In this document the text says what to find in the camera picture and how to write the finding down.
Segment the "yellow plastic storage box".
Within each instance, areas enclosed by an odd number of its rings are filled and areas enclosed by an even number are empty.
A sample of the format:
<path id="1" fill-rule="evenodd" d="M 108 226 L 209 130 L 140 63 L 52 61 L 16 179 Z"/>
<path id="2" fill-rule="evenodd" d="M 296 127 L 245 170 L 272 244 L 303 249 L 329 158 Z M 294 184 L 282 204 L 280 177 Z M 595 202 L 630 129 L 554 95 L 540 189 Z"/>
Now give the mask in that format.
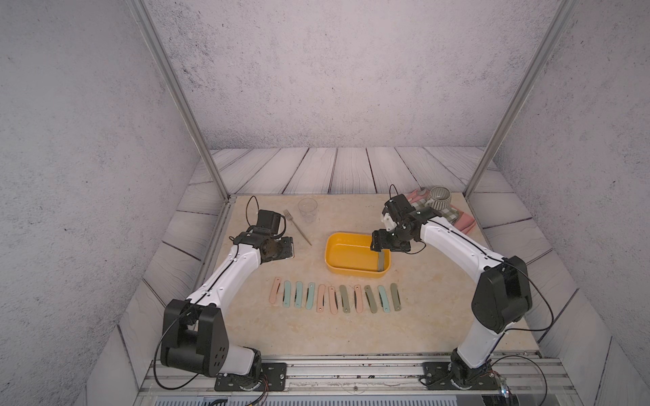
<path id="1" fill-rule="evenodd" d="M 391 255 L 383 250 L 385 269 L 377 271 L 379 252 L 370 250 L 372 236 L 361 233 L 333 233 L 328 237 L 324 259 L 330 272 L 351 277 L 380 278 L 391 268 Z"/>

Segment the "grey green folding knife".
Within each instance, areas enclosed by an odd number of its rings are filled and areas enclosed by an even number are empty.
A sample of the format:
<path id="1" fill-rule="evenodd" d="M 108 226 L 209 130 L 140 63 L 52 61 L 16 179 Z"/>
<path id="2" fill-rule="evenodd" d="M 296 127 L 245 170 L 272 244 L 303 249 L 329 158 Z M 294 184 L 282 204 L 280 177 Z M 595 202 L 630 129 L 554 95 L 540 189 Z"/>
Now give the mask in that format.
<path id="1" fill-rule="evenodd" d="M 372 314 L 376 314 L 378 311 L 378 307 L 377 307 L 377 301 L 372 291 L 372 287 L 370 285 L 366 285 L 364 287 L 364 293 L 367 297 L 367 303 L 370 311 L 372 312 Z"/>

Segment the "teal folding knife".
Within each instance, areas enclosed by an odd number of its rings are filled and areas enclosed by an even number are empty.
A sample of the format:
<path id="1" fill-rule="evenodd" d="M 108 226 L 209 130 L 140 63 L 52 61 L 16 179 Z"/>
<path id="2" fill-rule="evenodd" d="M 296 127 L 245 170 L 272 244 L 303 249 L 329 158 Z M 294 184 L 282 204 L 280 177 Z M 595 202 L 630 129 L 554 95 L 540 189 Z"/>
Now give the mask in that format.
<path id="1" fill-rule="evenodd" d="M 390 313 L 390 304 L 389 304 L 389 297 L 388 297 L 388 292 L 386 288 L 382 285 L 379 285 L 377 287 L 377 292 L 379 295 L 380 303 L 382 306 L 382 309 L 385 313 Z"/>

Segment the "light blue folding knife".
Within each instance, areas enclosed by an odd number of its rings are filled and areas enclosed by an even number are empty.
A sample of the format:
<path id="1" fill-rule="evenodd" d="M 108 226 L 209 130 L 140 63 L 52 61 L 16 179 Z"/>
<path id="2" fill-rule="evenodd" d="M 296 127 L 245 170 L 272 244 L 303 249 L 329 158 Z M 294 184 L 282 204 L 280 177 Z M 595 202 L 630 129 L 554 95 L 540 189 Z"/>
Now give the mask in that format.
<path id="1" fill-rule="evenodd" d="M 315 301 L 315 294 L 316 294 L 316 284 L 314 283 L 309 283 L 307 287 L 307 294 L 306 294 L 306 309 L 311 310 L 314 306 L 314 301 Z"/>

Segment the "sage folding knife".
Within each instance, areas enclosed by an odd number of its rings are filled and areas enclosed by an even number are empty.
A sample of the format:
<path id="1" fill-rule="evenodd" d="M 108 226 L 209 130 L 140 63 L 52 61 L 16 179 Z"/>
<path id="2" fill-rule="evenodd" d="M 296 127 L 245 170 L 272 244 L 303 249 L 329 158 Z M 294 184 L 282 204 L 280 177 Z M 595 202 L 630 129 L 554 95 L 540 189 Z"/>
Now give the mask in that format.
<path id="1" fill-rule="evenodd" d="M 402 305 L 401 305 L 401 299 L 399 295 L 399 288 L 397 284 L 391 284 L 390 285 L 390 292 L 391 292 L 391 298 L 393 301 L 393 306 L 395 311 L 401 311 L 402 310 Z"/>

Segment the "olive green folding knife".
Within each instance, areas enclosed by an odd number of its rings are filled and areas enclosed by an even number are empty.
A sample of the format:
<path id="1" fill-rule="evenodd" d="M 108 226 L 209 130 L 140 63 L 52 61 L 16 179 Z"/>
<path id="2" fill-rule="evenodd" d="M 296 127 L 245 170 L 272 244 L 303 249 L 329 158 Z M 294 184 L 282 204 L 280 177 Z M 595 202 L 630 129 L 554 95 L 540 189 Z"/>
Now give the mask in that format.
<path id="1" fill-rule="evenodd" d="M 340 285 L 340 297 L 341 297 L 343 313 L 350 314 L 349 293 L 345 285 Z"/>

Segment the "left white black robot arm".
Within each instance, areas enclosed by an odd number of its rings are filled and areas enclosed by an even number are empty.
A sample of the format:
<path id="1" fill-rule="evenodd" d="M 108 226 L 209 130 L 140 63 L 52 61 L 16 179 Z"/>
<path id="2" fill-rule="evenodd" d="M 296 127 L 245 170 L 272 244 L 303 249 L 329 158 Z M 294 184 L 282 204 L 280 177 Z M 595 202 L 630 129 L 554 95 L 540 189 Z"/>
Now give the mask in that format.
<path id="1" fill-rule="evenodd" d="M 171 300 L 164 310 L 156 355 L 162 365 L 205 377 L 235 376 L 249 385 L 260 379 L 261 353 L 230 343 L 225 313 L 260 265 L 294 256 L 291 237 L 243 232 L 211 277 L 186 299 Z"/>

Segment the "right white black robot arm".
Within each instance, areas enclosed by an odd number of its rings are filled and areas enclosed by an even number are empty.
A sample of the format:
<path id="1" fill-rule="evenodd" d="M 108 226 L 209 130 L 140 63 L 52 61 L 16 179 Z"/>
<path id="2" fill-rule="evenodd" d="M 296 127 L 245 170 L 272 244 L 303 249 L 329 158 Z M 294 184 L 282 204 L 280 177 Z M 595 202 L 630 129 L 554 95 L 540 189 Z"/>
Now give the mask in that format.
<path id="1" fill-rule="evenodd" d="M 370 249 L 408 253 L 411 241 L 439 250 L 476 284 L 471 303 L 474 321 L 450 356 L 452 382 L 457 387 L 471 387 L 489 373 L 490 357 L 499 342 L 533 305 L 526 263 L 479 245 L 445 218 L 424 219 L 418 213 L 391 230 L 374 231 Z"/>

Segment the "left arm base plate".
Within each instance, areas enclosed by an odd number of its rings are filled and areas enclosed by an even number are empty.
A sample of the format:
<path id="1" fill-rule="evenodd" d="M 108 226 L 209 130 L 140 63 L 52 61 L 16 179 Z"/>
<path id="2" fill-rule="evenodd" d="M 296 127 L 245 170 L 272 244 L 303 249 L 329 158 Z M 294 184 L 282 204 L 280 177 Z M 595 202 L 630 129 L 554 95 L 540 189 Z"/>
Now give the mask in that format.
<path id="1" fill-rule="evenodd" d="M 286 387 L 288 365 L 262 362 L 254 365 L 247 375 L 218 374 L 216 392 L 283 392 Z"/>

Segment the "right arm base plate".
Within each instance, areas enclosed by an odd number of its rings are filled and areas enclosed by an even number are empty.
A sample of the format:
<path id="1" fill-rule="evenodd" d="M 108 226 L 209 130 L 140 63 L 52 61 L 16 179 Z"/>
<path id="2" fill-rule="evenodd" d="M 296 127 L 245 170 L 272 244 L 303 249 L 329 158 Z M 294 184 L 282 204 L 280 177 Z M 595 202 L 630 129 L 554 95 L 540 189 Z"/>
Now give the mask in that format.
<path id="1" fill-rule="evenodd" d="M 423 374 L 419 382 L 431 391 L 496 391 L 499 380 L 489 363 L 477 369 L 468 369 L 449 362 L 426 362 L 422 364 Z"/>

